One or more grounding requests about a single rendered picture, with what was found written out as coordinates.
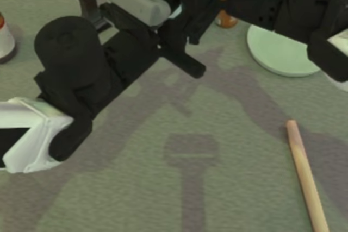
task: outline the robotic hand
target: robotic hand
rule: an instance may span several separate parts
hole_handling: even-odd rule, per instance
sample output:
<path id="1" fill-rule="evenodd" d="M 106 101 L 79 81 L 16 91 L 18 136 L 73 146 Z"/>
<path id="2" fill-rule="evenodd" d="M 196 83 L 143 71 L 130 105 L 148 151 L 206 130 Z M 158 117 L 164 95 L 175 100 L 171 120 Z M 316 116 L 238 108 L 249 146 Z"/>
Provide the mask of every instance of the robotic hand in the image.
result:
<path id="1" fill-rule="evenodd" d="M 182 12 L 169 19 L 180 5 Z M 160 57 L 203 76 L 206 67 L 185 47 L 199 44 L 222 9 L 307 44 L 311 61 L 334 80 L 348 81 L 348 0 L 109 0 L 100 10 L 120 31 L 103 46 L 80 17 L 59 18 L 38 32 L 41 94 L 0 104 L 0 167 L 27 173 L 68 159 L 100 111 Z"/>

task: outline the gray tabletop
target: gray tabletop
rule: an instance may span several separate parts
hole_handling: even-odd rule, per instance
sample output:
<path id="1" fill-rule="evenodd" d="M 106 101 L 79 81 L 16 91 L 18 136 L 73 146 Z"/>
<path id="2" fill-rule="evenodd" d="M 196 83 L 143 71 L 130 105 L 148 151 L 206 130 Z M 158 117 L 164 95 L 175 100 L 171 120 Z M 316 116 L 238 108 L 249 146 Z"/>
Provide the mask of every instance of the gray tabletop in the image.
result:
<path id="1" fill-rule="evenodd" d="M 36 97 L 35 34 L 78 15 L 78 3 L 0 7 L 19 50 L 0 66 L 0 100 Z M 301 126 L 331 232 L 347 231 L 348 95 L 322 73 L 290 79 L 258 66 L 248 27 L 212 25 L 188 47 L 208 66 L 200 80 L 159 61 L 98 116 L 61 166 L 0 172 L 0 231 L 311 231 L 284 129 L 290 118 Z M 209 157 L 199 157 L 202 150 Z"/>

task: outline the white container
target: white container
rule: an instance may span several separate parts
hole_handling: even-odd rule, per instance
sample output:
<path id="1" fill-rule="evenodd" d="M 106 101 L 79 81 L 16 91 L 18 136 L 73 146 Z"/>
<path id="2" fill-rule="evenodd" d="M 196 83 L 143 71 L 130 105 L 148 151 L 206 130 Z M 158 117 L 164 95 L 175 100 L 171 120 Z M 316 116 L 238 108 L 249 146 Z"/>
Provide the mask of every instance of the white container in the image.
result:
<path id="1" fill-rule="evenodd" d="M 0 64 L 13 58 L 16 42 L 0 13 Z"/>

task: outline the wooden stick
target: wooden stick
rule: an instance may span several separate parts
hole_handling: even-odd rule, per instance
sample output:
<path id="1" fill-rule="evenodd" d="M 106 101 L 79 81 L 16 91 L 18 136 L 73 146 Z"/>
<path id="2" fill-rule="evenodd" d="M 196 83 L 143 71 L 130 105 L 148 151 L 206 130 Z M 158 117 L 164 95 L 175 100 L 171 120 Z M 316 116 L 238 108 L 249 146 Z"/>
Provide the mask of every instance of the wooden stick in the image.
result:
<path id="1" fill-rule="evenodd" d="M 314 232 L 330 232 L 296 121 L 287 122 L 289 143 Z"/>

